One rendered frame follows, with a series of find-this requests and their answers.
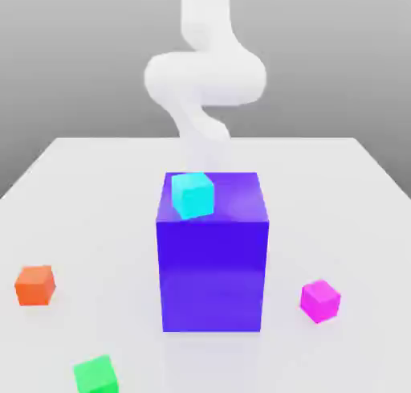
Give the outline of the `small cyan cube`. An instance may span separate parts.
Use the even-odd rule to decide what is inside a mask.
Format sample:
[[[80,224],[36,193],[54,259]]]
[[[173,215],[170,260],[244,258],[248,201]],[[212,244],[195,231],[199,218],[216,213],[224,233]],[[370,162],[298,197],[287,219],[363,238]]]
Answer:
[[[171,177],[173,208],[183,220],[214,213],[214,184],[204,173],[184,173]]]

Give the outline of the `small magenta cube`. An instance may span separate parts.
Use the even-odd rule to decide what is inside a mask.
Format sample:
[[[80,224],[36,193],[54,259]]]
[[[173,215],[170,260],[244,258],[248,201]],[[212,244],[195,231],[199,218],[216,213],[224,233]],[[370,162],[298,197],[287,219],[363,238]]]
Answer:
[[[302,287],[300,308],[318,324],[335,317],[341,295],[327,281],[316,280]]]

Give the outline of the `small orange cube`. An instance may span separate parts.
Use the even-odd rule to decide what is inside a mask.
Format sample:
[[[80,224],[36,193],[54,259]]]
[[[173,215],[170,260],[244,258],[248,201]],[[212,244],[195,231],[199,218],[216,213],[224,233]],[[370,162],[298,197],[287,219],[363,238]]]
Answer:
[[[56,288],[51,266],[23,267],[14,288],[21,306],[49,305]]]

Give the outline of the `small green cube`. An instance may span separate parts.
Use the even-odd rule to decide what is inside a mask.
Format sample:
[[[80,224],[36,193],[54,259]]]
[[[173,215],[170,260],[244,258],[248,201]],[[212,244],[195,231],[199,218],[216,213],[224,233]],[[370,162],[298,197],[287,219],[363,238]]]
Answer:
[[[108,355],[74,365],[78,393],[119,393],[119,383]]]

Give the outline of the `large purple box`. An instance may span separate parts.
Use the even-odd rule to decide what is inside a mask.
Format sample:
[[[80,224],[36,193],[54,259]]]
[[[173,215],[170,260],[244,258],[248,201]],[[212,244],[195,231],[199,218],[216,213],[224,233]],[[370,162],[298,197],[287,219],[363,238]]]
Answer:
[[[256,173],[210,173],[212,215],[183,220],[165,174],[157,255],[165,332],[258,332],[269,217]]]

